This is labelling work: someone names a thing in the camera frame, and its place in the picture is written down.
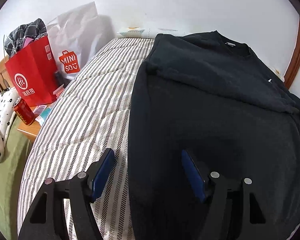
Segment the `black sweater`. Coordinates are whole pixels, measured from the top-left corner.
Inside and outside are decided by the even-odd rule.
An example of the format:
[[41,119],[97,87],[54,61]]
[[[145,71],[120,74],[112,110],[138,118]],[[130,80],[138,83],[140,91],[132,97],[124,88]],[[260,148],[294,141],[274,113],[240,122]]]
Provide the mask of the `black sweater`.
[[199,206],[182,150],[222,174],[266,169],[266,209],[300,239],[300,98],[244,43],[159,34],[132,92],[128,183],[136,239],[194,239]]

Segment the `green bed sheet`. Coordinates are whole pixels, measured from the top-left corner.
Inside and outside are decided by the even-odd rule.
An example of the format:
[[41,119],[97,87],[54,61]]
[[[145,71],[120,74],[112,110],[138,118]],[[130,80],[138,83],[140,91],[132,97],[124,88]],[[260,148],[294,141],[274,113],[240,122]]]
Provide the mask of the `green bed sheet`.
[[0,232],[6,239],[17,239],[18,197],[24,167],[33,142],[17,130],[15,118],[0,163]]

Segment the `wooden nightstand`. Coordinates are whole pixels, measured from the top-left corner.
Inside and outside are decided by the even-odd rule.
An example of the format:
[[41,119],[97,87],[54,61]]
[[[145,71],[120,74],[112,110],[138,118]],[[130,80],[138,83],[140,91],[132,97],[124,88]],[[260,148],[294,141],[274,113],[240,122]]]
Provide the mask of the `wooden nightstand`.
[[41,124],[37,121],[40,111],[42,110],[43,106],[32,107],[31,109],[34,112],[35,120],[32,124],[26,125],[22,121],[17,127],[17,130],[23,134],[27,139],[31,142],[36,140],[36,137],[41,129]]

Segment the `blue tissue pack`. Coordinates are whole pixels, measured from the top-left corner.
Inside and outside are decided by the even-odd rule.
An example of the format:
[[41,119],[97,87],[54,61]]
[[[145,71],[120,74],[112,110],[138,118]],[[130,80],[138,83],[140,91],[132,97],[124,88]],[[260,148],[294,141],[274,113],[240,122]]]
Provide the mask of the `blue tissue pack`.
[[42,113],[36,118],[36,120],[39,122],[40,126],[42,126],[49,116],[50,112],[52,110],[52,106],[47,107],[42,111]]

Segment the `white black-patterned pillow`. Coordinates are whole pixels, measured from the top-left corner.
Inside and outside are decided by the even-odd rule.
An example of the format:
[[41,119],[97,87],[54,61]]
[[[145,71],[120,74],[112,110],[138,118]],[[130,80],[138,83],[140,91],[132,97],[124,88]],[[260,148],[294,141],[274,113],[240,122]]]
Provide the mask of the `white black-patterned pillow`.
[[14,87],[0,94],[0,162],[5,154],[6,141],[15,117],[13,105],[18,98],[19,94]]

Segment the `red drink can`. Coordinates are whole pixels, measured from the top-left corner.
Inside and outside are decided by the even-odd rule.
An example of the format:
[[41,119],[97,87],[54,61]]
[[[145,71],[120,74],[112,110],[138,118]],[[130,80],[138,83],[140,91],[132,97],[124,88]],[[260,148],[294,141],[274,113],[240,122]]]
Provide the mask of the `red drink can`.
[[13,104],[13,109],[25,125],[29,126],[34,122],[35,114],[21,96]]

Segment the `striped grey white mattress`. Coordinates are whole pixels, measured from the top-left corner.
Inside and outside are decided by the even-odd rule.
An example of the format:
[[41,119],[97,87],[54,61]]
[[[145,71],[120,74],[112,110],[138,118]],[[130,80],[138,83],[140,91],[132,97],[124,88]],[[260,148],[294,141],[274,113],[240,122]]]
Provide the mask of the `striped grey white mattress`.
[[154,41],[116,38],[69,83],[42,125],[21,179],[17,224],[21,226],[43,181],[86,171],[106,148],[115,166],[101,198],[92,205],[104,239],[133,239],[128,194],[128,126],[136,75]]

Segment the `pink round container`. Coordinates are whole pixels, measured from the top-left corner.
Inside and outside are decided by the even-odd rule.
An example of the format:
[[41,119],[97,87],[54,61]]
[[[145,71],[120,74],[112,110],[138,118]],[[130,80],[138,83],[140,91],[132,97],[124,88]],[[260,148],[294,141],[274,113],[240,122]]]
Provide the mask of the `pink round container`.
[[59,87],[53,92],[53,94],[56,96],[57,99],[61,96],[61,94],[63,93],[64,89],[65,89],[65,88],[64,88],[64,84],[62,84],[61,86],[59,86]]

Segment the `dark small bottle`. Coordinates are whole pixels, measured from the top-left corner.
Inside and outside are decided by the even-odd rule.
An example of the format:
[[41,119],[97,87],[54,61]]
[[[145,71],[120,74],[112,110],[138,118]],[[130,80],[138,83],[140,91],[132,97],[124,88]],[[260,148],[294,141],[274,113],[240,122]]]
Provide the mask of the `dark small bottle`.
[[65,78],[62,76],[62,74],[59,71],[54,72],[54,77],[55,77],[58,87],[61,87],[61,86],[63,86],[64,88],[66,87]]

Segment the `red paper shopping bag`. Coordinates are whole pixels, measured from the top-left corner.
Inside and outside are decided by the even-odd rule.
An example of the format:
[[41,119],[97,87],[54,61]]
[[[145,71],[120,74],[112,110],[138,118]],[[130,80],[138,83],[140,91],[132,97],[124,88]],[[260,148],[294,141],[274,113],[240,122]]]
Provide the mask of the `red paper shopping bag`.
[[31,42],[5,63],[10,79],[30,107],[56,101],[57,66],[47,36]]

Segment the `wooden headboard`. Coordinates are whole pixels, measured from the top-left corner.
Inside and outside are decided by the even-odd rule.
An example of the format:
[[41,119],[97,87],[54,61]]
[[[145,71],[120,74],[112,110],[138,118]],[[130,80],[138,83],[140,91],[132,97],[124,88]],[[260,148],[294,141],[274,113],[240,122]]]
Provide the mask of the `wooden headboard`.
[[0,91],[13,87],[13,83],[10,80],[10,76],[6,70],[5,63],[8,60],[8,56],[4,57],[0,61]]

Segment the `black plaid garment in bag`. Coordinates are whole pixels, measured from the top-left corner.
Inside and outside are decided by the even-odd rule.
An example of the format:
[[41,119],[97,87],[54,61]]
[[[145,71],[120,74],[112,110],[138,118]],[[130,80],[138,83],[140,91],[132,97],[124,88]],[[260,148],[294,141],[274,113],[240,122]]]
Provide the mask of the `black plaid garment in bag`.
[[5,37],[4,49],[9,57],[12,57],[25,46],[26,40],[38,40],[47,35],[46,25],[42,19],[22,24]]

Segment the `white Miniso plastic bag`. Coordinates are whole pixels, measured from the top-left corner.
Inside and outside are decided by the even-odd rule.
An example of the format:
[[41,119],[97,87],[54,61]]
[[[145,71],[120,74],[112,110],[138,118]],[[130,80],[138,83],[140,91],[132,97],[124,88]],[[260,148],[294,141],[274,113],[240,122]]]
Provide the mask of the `white Miniso plastic bag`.
[[68,80],[114,38],[110,18],[99,15],[94,2],[58,15],[46,29],[57,68]]

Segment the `brown wooden door frame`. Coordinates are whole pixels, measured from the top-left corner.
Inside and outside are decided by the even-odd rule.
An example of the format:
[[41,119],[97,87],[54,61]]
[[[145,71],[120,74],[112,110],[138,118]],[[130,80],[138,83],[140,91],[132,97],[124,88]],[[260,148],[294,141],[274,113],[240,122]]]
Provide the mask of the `brown wooden door frame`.
[[298,33],[296,37],[296,44],[293,50],[292,58],[288,65],[288,68],[284,75],[284,84],[287,89],[290,89],[291,85],[293,84],[297,73],[300,69],[300,18],[299,18],[299,26],[298,26]]

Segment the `white patterned sheet at wall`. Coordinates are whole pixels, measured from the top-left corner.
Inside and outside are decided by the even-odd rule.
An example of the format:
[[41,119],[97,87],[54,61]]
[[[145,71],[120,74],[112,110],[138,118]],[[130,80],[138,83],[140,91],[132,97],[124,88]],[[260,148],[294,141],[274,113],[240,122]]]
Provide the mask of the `white patterned sheet at wall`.
[[170,34],[173,36],[184,36],[184,31],[165,28],[121,28],[116,33],[119,38],[155,38],[158,34]]

